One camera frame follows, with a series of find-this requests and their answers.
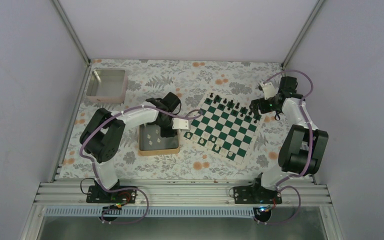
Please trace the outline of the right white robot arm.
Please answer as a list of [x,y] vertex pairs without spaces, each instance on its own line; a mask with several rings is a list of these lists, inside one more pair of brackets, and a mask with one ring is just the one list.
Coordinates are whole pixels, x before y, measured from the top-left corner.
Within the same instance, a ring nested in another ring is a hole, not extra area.
[[270,191],[276,191],[281,183],[314,175],[320,169],[329,135],[314,124],[306,108],[308,95],[299,94],[297,87],[295,77],[283,76],[278,88],[268,81],[261,83],[258,88],[263,97],[251,101],[253,113],[284,114],[290,126],[278,153],[278,164],[261,173],[257,178],[259,185],[250,191],[258,204],[269,199]]

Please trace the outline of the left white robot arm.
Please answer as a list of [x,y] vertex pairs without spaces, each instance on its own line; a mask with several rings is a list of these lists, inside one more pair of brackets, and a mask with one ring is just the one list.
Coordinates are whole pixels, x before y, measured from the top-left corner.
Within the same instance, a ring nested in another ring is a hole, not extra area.
[[119,197],[120,181],[112,158],[118,152],[124,132],[141,125],[156,126],[160,140],[168,140],[172,146],[178,138],[174,110],[181,105],[181,100],[169,92],[163,98],[148,98],[141,105],[119,113],[103,107],[96,110],[80,136],[79,155],[91,161],[94,182],[104,201],[111,203]]

